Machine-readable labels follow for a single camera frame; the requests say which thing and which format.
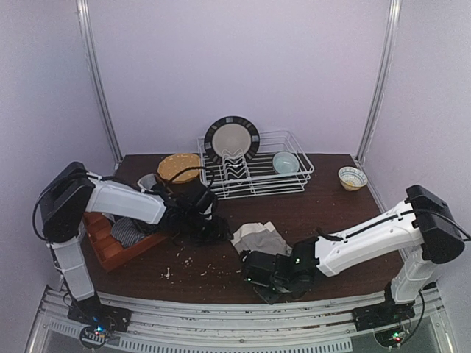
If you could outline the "grey beige sock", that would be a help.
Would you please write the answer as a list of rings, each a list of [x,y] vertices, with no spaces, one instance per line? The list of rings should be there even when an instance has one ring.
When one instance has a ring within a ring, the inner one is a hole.
[[[233,233],[230,242],[239,254],[259,251],[289,256],[292,252],[292,248],[275,229],[272,222],[243,224]]]

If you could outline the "grey striped boxer underwear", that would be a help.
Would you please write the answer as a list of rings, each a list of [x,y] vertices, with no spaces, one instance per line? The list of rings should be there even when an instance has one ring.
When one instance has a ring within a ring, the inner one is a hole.
[[[139,232],[130,218],[120,218],[112,225],[111,236],[125,249],[143,240],[145,234]]]

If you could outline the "brown wooden organizer box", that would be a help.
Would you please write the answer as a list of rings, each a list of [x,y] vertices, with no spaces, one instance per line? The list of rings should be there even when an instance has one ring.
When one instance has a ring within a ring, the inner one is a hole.
[[[168,207],[144,189],[104,177],[94,186],[83,221],[100,265],[111,272],[167,239],[160,231]]]

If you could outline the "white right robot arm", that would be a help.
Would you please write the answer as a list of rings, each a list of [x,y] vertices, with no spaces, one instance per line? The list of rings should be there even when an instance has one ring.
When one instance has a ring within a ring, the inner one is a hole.
[[[438,265],[459,257],[470,234],[457,224],[447,203],[421,185],[387,212],[339,232],[316,231],[289,246],[272,223],[244,224],[231,243],[242,261],[242,277],[268,304],[283,295],[304,296],[319,278],[402,248],[413,248],[386,286],[386,301],[406,307]]]

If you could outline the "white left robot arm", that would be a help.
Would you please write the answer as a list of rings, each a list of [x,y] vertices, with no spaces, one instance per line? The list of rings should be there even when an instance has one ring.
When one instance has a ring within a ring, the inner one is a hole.
[[[62,170],[39,195],[32,223],[51,250],[73,303],[100,305],[82,253],[82,231],[106,272],[173,236],[188,235],[198,244],[231,238],[227,221],[216,214],[218,199],[211,183],[176,190],[202,171],[200,164],[160,166],[132,185],[116,176],[94,174],[79,162]]]

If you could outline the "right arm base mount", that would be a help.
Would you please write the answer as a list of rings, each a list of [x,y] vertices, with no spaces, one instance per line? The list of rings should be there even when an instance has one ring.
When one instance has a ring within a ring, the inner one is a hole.
[[[374,337],[383,348],[398,349],[411,334],[403,325],[404,321],[415,316],[415,300],[398,304],[392,294],[392,284],[385,287],[383,301],[357,307],[352,310],[353,322],[357,332],[375,329]]]

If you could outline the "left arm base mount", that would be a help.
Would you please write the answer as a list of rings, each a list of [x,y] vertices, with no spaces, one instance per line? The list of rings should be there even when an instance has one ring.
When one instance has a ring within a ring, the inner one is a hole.
[[[68,319],[84,324],[79,332],[79,342],[92,352],[102,348],[116,332],[127,332],[132,311],[102,304],[95,292],[91,297],[77,300],[69,291],[63,296],[68,306]]]

